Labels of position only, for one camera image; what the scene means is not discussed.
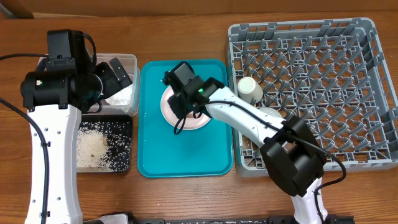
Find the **pink plate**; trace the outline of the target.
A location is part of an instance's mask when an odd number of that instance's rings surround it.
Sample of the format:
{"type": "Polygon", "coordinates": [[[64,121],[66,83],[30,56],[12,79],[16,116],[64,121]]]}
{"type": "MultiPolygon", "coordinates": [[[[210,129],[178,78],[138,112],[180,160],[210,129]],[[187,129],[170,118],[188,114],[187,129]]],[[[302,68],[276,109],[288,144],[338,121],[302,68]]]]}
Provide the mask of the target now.
{"type": "MultiPolygon", "coordinates": [[[[165,91],[161,97],[160,110],[161,110],[161,113],[162,113],[164,119],[170,125],[175,126],[177,124],[178,118],[174,115],[171,107],[169,106],[169,104],[167,102],[167,100],[173,95],[174,95],[174,91],[172,90],[172,87],[168,86],[165,89],[165,91]]],[[[183,127],[183,130],[199,129],[209,122],[210,122],[210,118],[207,115],[203,114],[199,118],[194,118],[193,113],[191,112],[190,114],[188,114],[188,116],[186,118],[186,122],[183,127]]]]}

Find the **white napkin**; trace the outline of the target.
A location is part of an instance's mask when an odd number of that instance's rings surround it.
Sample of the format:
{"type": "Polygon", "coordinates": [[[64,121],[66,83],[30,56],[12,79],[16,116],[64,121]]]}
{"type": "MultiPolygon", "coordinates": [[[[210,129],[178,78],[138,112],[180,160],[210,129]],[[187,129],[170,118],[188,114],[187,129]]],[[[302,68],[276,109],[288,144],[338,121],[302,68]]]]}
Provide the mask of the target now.
{"type": "Polygon", "coordinates": [[[125,106],[132,101],[133,84],[123,88],[113,96],[105,99],[105,102],[113,106],[125,106]]]}

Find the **cream paper cup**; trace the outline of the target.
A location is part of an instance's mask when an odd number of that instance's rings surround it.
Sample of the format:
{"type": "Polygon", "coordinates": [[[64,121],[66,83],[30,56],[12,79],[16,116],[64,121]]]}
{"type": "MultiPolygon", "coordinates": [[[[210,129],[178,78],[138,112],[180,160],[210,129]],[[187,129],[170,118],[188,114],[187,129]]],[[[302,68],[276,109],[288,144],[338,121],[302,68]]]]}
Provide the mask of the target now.
{"type": "Polygon", "coordinates": [[[254,105],[262,100],[263,89],[255,79],[244,77],[238,81],[238,94],[242,100],[254,105]]]}

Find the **grey bowl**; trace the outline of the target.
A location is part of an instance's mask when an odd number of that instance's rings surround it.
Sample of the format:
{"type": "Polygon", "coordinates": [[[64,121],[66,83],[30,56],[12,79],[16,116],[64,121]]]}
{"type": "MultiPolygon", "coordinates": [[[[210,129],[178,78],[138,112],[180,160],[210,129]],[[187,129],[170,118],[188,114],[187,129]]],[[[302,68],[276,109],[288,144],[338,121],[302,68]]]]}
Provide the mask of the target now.
{"type": "Polygon", "coordinates": [[[269,107],[258,108],[268,118],[284,118],[277,110],[269,107]]]}

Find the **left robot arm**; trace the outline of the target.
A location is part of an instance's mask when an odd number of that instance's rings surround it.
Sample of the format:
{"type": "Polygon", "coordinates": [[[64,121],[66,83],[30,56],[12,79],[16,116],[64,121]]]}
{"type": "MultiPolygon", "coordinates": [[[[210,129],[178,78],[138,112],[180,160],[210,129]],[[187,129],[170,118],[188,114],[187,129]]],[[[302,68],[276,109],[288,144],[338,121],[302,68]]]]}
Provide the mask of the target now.
{"type": "Polygon", "coordinates": [[[76,182],[76,142],[82,114],[106,93],[89,59],[42,59],[21,84],[32,138],[32,178],[26,223],[83,223],[76,182]]]}

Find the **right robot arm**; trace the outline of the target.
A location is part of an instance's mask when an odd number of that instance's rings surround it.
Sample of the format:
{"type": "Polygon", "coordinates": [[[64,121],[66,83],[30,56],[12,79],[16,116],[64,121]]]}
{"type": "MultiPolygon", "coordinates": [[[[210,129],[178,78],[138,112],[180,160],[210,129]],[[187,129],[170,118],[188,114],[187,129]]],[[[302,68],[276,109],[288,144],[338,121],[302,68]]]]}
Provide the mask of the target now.
{"type": "Polygon", "coordinates": [[[189,113],[230,125],[258,146],[269,177],[292,197],[295,221],[326,222],[328,212],[320,194],[326,156],[304,120],[263,113],[214,78],[164,77],[162,81],[174,91],[168,103],[178,118],[175,134],[182,131],[189,113]]]}

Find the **grey dishwasher rack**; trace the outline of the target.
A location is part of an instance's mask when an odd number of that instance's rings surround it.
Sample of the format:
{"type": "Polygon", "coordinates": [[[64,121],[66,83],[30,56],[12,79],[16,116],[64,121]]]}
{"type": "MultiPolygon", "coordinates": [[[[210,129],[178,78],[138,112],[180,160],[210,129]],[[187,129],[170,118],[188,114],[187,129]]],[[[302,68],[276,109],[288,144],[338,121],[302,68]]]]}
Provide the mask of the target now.
{"type": "Polygon", "coordinates": [[[228,81],[261,86],[256,108],[302,118],[349,171],[397,166],[397,96],[366,17],[233,24],[228,81]]]}

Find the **clear plastic bin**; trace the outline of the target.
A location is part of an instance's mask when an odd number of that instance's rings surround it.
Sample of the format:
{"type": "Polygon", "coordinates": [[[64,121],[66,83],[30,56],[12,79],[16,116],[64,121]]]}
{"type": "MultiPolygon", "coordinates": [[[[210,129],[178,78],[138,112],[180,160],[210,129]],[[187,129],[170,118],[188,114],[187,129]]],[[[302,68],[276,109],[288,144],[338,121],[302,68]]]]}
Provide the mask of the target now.
{"type": "Polygon", "coordinates": [[[139,71],[137,58],[133,54],[96,54],[97,64],[118,58],[133,84],[132,101],[125,106],[107,104],[100,100],[103,84],[91,73],[77,73],[74,70],[48,71],[46,59],[42,57],[34,72],[30,72],[21,86],[24,106],[30,112],[41,109],[69,111],[78,114],[127,114],[134,116],[138,109],[139,71]]]}

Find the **teal serving tray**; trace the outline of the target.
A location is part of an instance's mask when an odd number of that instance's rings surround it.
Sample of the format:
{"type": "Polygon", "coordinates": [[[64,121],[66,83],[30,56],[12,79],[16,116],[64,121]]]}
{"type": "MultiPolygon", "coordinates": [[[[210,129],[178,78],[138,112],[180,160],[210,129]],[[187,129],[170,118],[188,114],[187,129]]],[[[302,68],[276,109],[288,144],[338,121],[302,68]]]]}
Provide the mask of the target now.
{"type": "Polygon", "coordinates": [[[174,134],[161,113],[166,90],[161,79],[176,60],[152,61],[141,71],[137,168],[148,178],[224,175],[233,166],[231,126],[214,119],[204,126],[174,134]]]}

